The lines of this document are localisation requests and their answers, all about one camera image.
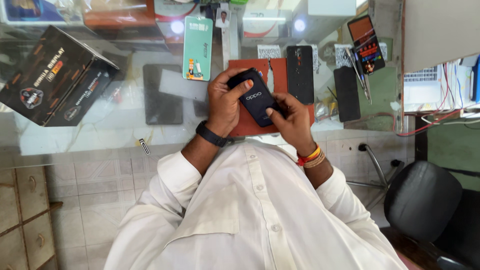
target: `green wall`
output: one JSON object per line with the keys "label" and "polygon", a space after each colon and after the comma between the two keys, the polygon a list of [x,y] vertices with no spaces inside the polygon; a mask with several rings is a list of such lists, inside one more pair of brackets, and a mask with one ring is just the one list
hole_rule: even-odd
{"label": "green wall", "polygon": [[[480,124],[470,125],[480,128]],[[480,130],[462,124],[441,125],[428,131],[428,161],[446,168],[480,172]],[[480,178],[452,173],[463,188],[480,191]]]}

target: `red repair mat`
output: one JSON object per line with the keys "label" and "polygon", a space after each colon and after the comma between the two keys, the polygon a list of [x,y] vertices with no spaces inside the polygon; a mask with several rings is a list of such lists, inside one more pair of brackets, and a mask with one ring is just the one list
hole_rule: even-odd
{"label": "red repair mat", "polygon": [[[276,58],[270,59],[270,65],[274,72],[274,92],[288,93],[287,84],[287,59]],[[247,59],[247,60],[230,60],[228,61],[228,68],[256,68],[262,72],[265,83],[268,81],[268,60],[267,59]],[[310,113],[310,126],[313,124],[313,104],[308,105]],[[239,124],[230,132],[230,136],[248,136],[278,132],[275,125],[268,127],[260,127],[255,119],[250,115],[247,109],[240,103],[240,120]]]}

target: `man's left hand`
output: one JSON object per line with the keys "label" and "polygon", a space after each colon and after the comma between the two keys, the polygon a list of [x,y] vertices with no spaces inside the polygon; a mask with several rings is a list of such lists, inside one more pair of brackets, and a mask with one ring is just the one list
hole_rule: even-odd
{"label": "man's left hand", "polygon": [[227,137],[237,126],[240,117],[239,98],[253,86],[253,81],[247,80],[230,90],[227,81],[246,70],[246,68],[225,70],[208,85],[210,113],[205,126],[222,138]]}

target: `laptop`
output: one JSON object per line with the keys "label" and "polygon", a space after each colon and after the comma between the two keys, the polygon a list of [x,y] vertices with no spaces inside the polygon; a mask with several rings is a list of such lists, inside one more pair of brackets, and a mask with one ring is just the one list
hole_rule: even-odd
{"label": "laptop", "polygon": [[436,103],[442,99],[442,66],[403,75],[403,103]]}

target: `watch strap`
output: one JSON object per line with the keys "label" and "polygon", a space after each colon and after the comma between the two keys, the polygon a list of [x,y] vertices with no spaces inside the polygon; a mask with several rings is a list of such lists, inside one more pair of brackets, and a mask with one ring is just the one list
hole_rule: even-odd
{"label": "watch strap", "polygon": [[210,131],[205,126],[206,122],[207,121],[204,120],[204,121],[201,121],[200,124],[198,124],[197,129],[195,130],[196,133],[198,135],[202,136],[202,138],[204,138],[208,142],[210,142],[210,143],[212,143],[212,144],[214,144],[218,147],[224,147],[229,142],[229,139],[222,138],[222,137],[218,136],[217,134],[213,133],[212,131]]}

